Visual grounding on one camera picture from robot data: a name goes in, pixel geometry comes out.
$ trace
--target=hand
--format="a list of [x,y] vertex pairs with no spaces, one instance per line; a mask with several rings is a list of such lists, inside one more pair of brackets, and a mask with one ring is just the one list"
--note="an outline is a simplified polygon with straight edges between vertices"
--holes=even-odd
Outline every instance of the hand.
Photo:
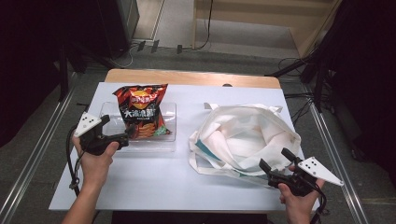
[[[324,180],[318,179],[317,184],[320,188],[324,185]],[[312,207],[314,206],[315,200],[318,198],[319,194],[313,190],[309,194],[304,197],[294,196],[290,188],[286,184],[280,183],[278,185],[280,190],[279,200],[281,203],[286,205],[286,214],[288,216],[289,224],[300,224],[300,223],[309,223]]]
[[[73,137],[78,155],[82,152],[79,138]],[[84,153],[81,158],[82,173],[84,174],[83,187],[101,188],[106,183],[107,173],[110,164],[113,162],[112,156],[116,153],[119,146],[118,142],[110,143],[106,151],[100,156],[94,156],[88,152]]]

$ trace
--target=forearm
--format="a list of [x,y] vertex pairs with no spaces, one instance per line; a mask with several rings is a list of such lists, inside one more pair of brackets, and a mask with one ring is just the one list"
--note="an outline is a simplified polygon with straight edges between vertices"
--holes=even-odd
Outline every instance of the forearm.
[[70,210],[64,217],[63,223],[92,223],[100,188],[82,186]]

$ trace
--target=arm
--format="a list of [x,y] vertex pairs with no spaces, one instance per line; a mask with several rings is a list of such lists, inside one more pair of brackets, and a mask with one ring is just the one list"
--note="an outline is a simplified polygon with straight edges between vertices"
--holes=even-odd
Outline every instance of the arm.
[[[81,151],[79,139],[73,137],[73,143],[79,153]],[[81,191],[64,217],[63,223],[92,223],[100,191],[106,182],[108,168],[113,162],[112,156],[118,146],[117,142],[109,144],[106,151],[100,156],[84,153],[81,158],[84,181]]]
[[[318,179],[317,184],[320,188],[324,185],[324,180]],[[309,224],[312,207],[319,194],[314,190],[304,197],[294,196],[289,187],[285,184],[279,184],[279,200],[286,205],[286,214],[289,224]]]

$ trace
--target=picture of chips on bag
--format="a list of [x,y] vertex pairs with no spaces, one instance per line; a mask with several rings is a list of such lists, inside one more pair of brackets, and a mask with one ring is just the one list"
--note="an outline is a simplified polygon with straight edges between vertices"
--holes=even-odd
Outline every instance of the picture of chips on bag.
[[124,86],[113,92],[117,96],[126,128],[134,125],[135,132],[130,136],[131,139],[170,133],[160,109],[167,86],[167,84]]

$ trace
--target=wooden desk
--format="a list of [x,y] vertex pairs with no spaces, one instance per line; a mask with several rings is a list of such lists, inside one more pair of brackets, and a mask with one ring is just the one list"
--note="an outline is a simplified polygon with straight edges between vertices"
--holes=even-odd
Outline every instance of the wooden desk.
[[105,82],[135,82],[153,84],[222,86],[231,84],[234,87],[255,87],[280,89],[275,77],[253,77],[221,73],[180,72],[163,70],[112,69]]
[[[212,20],[289,27],[303,58],[329,29],[340,3],[341,0],[214,0]],[[209,9],[210,0],[194,0],[193,49],[197,19],[207,20]]]
[[[228,176],[199,175],[189,164],[188,140],[208,115],[207,110],[204,110],[206,102],[219,105],[282,106],[280,116],[292,128],[284,93],[276,78],[114,69],[108,72],[106,82],[99,83],[88,113],[99,117],[104,103],[117,102],[112,94],[114,90],[124,85],[145,83],[169,84],[163,103],[177,105],[175,150],[118,151],[113,157],[97,209],[255,214],[285,210],[285,206],[279,202],[277,189],[267,189]],[[224,83],[239,87],[221,87]],[[241,87],[242,85],[260,88]],[[72,162],[76,159],[77,154],[73,150]],[[83,179],[81,170],[78,176]],[[68,187],[70,181],[68,167],[65,166],[49,206],[50,210],[70,208],[76,198],[74,191]]]

